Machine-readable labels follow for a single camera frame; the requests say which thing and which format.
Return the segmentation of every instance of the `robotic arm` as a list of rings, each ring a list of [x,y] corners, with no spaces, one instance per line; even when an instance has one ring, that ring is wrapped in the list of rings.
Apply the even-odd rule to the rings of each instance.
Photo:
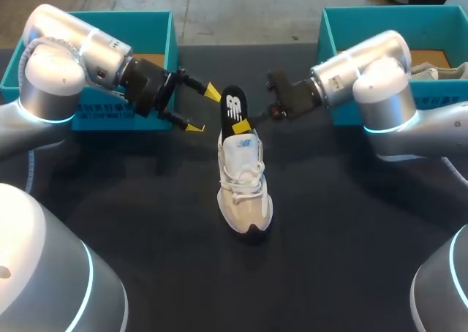
[[[220,98],[211,84],[203,85],[182,69],[168,72],[137,60],[129,45],[50,5],[29,16],[23,42],[20,96],[0,107],[0,160],[61,142],[86,83],[133,103],[138,115],[146,117],[154,108],[159,118],[187,131],[203,129],[167,108],[176,86]],[[119,86],[123,94],[114,91]]]
[[[388,161],[453,156],[468,150],[468,104],[417,110],[408,84],[411,54],[403,37],[383,32],[311,68],[291,84],[281,71],[268,75],[277,103],[269,115],[294,119],[317,107],[354,98],[376,154]]]

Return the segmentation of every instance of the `black table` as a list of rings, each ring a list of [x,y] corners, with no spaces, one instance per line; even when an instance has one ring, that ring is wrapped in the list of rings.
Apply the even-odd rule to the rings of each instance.
[[[265,73],[304,78],[314,52],[181,47],[180,62],[220,90],[239,84],[257,113],[272,99]],[[216,202],[218,107],[183,88],[178,109],[205,133],[83,132],[37,152],[33,196],[121,277],[129,332],[415,331],[412,278],[468,222],[467,191],[446,166],[381,162],[360,127],[333,127],[326,110],[265,123],[273,227],[249,246]],[[26,160],[0,165],[0,176],[21,186]]]

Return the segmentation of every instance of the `teal box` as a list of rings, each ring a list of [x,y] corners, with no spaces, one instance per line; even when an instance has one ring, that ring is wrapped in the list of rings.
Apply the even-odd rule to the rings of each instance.
[[[443,50],[450,67],[468,61],[468,20],[459,6],[384,6],[325,8],[322,13],[317,59],[386,30],[399,32],[411,50]],[[418,109],[468,100],[468,80],[411,82]],[[349,102],[331,110],[336,125],[361,124],[358,107]]]
[[[164,68],[177,70],[178,48],[172,12],[71,12],[72,15],[132,46],[134,53],[164,54]],[[18,63],[24,51],[18,43],[0,91],[7,102],[18,98]],[[152,111],[148,118],[136,116],[119,98],[86,86],[73,118],[75,131],[167,130],[171,123],[159,120]]]

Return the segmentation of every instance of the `black insole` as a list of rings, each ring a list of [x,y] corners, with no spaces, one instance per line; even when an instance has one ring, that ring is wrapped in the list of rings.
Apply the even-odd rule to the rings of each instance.
[[[228,86],[221,93],[222,140],[234,135],[233,125],[249,117],[247,96],[241,87]]]

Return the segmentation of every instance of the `new balance logo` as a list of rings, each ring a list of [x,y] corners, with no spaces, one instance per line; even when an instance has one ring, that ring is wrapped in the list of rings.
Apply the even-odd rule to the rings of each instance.
[[[239,140],[237,147],[248,147],[250,146],[250,140]]]
[[[226,96],[226,106],[227,106],[227,116],[232,120],[240,121],[241,120],[241,101],[237,97],[233,97],[230,94]]]

